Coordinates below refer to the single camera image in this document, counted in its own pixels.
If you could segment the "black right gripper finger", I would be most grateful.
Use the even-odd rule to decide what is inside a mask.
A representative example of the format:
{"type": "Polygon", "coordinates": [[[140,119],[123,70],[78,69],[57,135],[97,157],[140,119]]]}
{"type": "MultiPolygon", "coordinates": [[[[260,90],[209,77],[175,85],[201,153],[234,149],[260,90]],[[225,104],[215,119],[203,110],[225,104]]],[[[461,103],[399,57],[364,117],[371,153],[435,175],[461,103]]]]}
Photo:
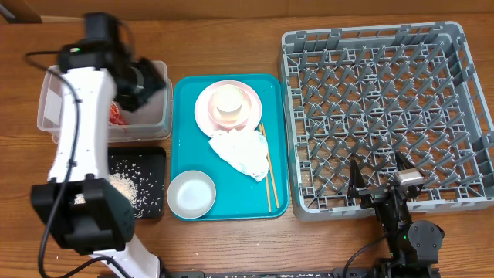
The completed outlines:
{"type": "Polygon", "coordinates": [[[365,188],[365,181],[354,158],[350,160],[350,180],[348,193],[355,193],[358,189],[365,188]]]}
{"type": "Polygon", "coordinates": [[[404,170],[416,170],[416,167],[407,159],[407,157],[400,151],[394,152],[396,167],[399,171],[404,170]]]}

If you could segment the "red wrapper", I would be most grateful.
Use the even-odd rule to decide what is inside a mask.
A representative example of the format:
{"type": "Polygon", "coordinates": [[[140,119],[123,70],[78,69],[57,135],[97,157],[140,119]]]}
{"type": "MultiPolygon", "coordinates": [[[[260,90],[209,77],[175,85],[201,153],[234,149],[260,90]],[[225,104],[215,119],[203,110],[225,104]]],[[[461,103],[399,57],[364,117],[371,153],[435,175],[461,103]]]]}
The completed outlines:
{"type": "Polygon", "coordinates": [[[110,118],[109,121],[111,124],[115,125],[127,125],[127,122],[124,120],[123,116],[120,113],[120,108],[115,102],[112,102],[110,105],[110,118]]]}

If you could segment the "pile of rice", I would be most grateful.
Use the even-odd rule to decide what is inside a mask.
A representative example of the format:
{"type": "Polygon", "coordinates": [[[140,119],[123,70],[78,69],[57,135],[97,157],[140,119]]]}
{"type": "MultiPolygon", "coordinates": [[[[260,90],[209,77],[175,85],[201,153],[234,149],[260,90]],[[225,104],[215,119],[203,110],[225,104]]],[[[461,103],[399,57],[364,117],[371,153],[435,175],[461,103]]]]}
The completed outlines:
{"type": "Polygon", "coordinates": [[[134,209],[136,219],[159,219],[163,214],[164,170],[143,155],[109,158],[109,180],[134,209]]]}

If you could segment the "white napkin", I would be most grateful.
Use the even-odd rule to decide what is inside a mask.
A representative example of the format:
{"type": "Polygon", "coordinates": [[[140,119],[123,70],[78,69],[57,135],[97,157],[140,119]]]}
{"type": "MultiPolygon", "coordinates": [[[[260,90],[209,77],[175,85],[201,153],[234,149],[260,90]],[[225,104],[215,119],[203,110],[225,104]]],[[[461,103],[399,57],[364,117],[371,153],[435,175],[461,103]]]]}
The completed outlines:
{"type": "Polygon", "coordinates": [[[264,179],[269,170],[268,143],[259,131],[216,131],[209,140],[212,150],[236,171],[257,182],[264,179]]]}

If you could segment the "grey small bowl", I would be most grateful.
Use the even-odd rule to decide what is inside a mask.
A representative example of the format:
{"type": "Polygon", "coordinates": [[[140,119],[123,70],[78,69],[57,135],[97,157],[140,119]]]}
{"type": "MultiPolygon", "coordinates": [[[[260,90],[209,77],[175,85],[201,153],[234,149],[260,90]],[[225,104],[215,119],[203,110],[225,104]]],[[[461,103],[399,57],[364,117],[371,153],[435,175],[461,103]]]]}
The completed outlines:
{"type": "Polygon", "coordinates": [[[215,183],[201,171],[180,173],[167,189],[168,207],[182,219],[198,219],[206,215],[214,205],[215,199],[215,183]]]}

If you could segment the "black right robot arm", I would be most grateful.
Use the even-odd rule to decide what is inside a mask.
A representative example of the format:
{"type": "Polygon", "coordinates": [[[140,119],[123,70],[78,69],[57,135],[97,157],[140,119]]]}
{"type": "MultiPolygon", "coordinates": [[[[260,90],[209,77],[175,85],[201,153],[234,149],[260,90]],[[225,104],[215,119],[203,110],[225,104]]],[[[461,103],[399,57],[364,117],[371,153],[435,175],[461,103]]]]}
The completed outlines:
{"type": "Polygon", "coordinates": [[[356,251],[345,264],[342,277],[350,276],[350,264],[363,252],[385,240],[390,257],[379,258],[366,272],[367,277],[439,277],[432,266],[438,262],[445,232],[433,222],[414,222],[408,199],[416,198],[424,187],[425,175],[400,151],[394,153],[396,178],[379,188],[368,188],[357,162],[350,161],[347,195],[360,199],[360,207],[372,208],[384,234],[356,251]]]}

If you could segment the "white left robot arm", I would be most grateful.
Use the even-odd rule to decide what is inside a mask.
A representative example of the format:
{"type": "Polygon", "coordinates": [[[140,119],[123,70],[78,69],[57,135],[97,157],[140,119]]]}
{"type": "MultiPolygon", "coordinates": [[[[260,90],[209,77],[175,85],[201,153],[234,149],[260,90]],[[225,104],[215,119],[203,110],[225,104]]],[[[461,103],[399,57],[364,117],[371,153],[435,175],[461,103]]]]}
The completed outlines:
{"type": "Polygon", "coordinates": [[[119,277],[164,277],[161,259],[135,232],[130,201],[109,180],[110,107],[134,112],[167,88],[146,58],[134,58],[123,42],[123,23],[105,12],[85,16],[85,36],[56,51],[54,77],[62,84],[58,147],[45,184],[31,189],[30,202],[45,226],[42,240],[104,263],[119,277]]]}

